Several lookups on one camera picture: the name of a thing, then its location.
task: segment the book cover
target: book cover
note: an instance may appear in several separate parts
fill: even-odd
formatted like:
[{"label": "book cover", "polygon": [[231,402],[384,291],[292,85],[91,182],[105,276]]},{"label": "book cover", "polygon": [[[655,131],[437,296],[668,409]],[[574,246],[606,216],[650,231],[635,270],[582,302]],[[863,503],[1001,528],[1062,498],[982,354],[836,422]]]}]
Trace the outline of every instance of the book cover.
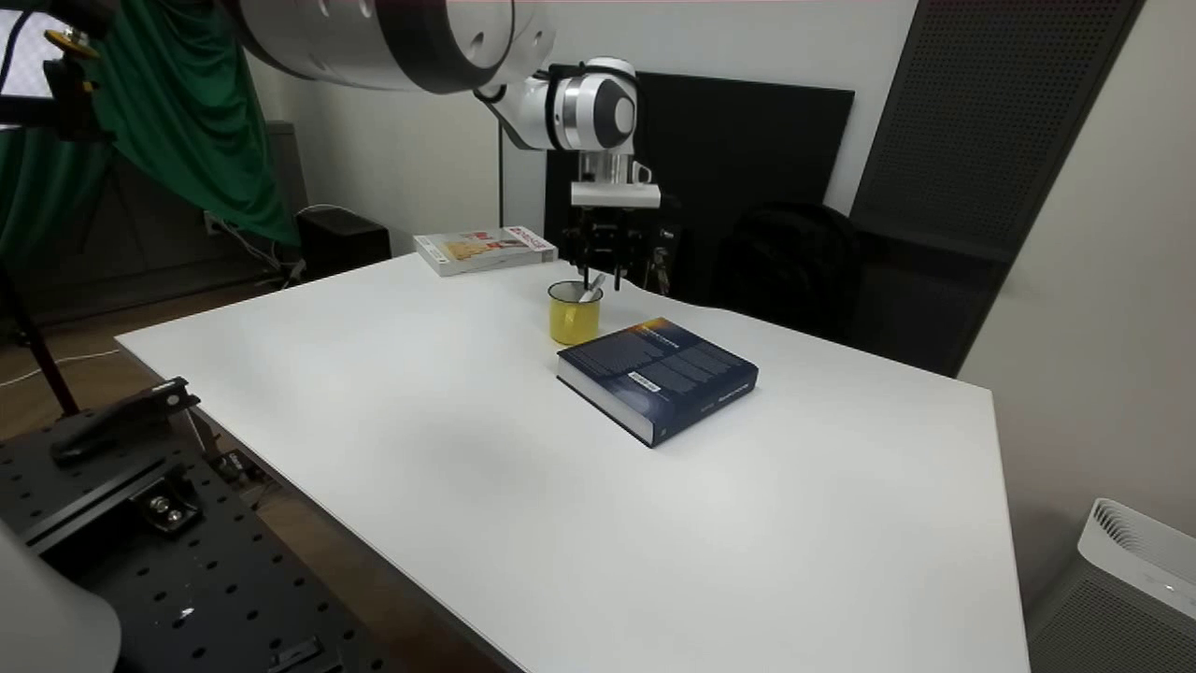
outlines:
[{"label": "book cover", "polygon": [[667,322],[565,348],[556,378],[597,412],[662,447],[754,391],[760,366]]},{"label": "book cover", "polygon": [[522,226],[414,236],[414,246],[440,276],[501,266],[540,266],[556,258],[556,246]]}]

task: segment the green curtain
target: green curtain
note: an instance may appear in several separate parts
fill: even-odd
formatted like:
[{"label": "green curtain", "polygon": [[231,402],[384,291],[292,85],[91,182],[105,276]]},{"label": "green curtain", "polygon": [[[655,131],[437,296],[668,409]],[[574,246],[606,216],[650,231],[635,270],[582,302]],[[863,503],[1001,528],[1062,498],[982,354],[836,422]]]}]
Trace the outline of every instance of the green curtain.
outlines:
[{"label": "green curtain", "polygon": [[54,131],[0,135],[0,266],[23,270],[39,246],[80,222],[110,174],[110,145],[63,142]]},{"label": "green curtain", "polygon": [[124,0],[94,79],[100,129],[131,164],[241,231],[298,243],[247,60],[214,0]]}]

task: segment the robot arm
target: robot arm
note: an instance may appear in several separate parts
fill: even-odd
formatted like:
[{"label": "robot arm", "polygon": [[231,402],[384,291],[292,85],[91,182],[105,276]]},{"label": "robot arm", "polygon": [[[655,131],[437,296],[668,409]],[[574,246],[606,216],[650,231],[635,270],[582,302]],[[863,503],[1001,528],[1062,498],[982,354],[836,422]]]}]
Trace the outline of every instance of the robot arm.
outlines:
[{"label": "robot arm", "polygon": [[552,49],[542,0],[230,0],[245,47],[298,79],[469,94],[526,150],[581,155],[575,207],[658,211],[635,162],[640,94],[620,60],[540,74]]}]

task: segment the small box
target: small box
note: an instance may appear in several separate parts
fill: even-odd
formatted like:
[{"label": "small box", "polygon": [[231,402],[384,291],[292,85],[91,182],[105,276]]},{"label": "small box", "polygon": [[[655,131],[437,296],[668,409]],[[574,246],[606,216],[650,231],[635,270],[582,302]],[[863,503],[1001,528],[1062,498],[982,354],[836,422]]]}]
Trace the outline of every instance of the small box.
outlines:
[{"label": "small box", "polygon": [[348,211],[302,211],[298,243],[308,258],[308,281],[393,258],[389,231]]}]

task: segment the gray floor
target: gray floor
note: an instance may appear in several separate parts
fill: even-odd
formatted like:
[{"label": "gray floor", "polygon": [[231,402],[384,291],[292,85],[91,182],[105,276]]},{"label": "gray floor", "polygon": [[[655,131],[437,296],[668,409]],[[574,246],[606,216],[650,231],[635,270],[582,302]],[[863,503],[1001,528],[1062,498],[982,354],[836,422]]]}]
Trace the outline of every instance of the gray floor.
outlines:
[{"label": "gray floor", "polygon": [[[235,302],[255,291],[258,288],[225,288],[57,326],[48,331],[48,348],[63,364],[63,378],[80,403],[105,409],[154,386],[154,378],[116,348],[116,334]],[[0,447],[57,422],[54,394],[40,378],[23,378],[29,369],[35,359],[28,348],[0,339]],[[258,516],[276,531],[276,539],[285,539],[296,556],[302,556],[312,571],[323,575],[329,592],[414,673],[499,668],[485,651],[478,651],[471,636],[451,625],[451,616],[420,595],[420,587],[373,562],[353,535],[312,508],[298,493],[289,493],[276,484],[258,484],[251,490],[251,498],[266,493]]]}]

